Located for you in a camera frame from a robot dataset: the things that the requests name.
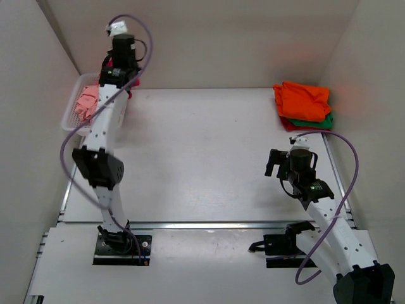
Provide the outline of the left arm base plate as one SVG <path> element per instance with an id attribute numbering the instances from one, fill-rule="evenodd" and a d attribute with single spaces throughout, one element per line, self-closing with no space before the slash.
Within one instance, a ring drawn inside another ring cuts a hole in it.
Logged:
<path id="1" fill-rule="evenodd" d="M 109 266 L 140 266 L 150 265 L 153 236 L 150 234 L 136 234 L 140 251 L 132 237 L 124 242 L 106 242 L 102 234 L 97 236 L 94 250 L 93 265 Z"/>

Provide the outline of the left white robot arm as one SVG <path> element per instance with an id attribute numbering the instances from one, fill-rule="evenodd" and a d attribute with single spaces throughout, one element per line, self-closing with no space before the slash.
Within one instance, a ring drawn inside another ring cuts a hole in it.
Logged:
<path id="1" fill-rule="evenodd" d="M 94 191 L 101 207 L 103 224 L 98 227 L 103 241 L 119 255 L 134 252 L 137 242 L 129 233 L 120 197 L 119 184 L 124 164 L 114 155 L 114 143 L 129 98 L 125 84 L 140 71 L 135 54 L 135 37 L 118 34 L 112 38 L 108 53 L 109 66 L 102 64 L 99 75 L 97 110 L 81 148 L 72 152 L 82 177 Z"/>

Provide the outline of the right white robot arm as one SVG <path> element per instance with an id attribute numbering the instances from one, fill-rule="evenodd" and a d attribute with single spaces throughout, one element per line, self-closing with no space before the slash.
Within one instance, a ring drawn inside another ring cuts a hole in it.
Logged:
<path id="1" fill-rule="evenodd" d="M 292 186 L 290 197 L 300 201 L 320 231 L 309 223 L 287 234 L 284 248 L 303 251 L 325 274 L 333 286 L 337 303 L 390 303 L 395 274 L 389 264 L 381 264 L 367 251 L 346 219 L 340 216 L 335 196 L 328 184 L 316 177 L 318 156 L 308 149 L 271 149 L 266 176 L 278 167 L 277 178 Z"/>

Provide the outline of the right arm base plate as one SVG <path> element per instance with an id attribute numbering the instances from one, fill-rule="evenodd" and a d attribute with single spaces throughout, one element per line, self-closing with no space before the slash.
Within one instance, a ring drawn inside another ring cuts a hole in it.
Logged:
<path id="1" fill-rule="evenodd" d="M 289 224 L 283 234 L 264 234 L 248 252 L 264 252 L 268 269 L 298 268 L 306 254 L 297 247 L 297 235 L 304 231 L 315 231 L 315 227 L 308 221 Z"/>

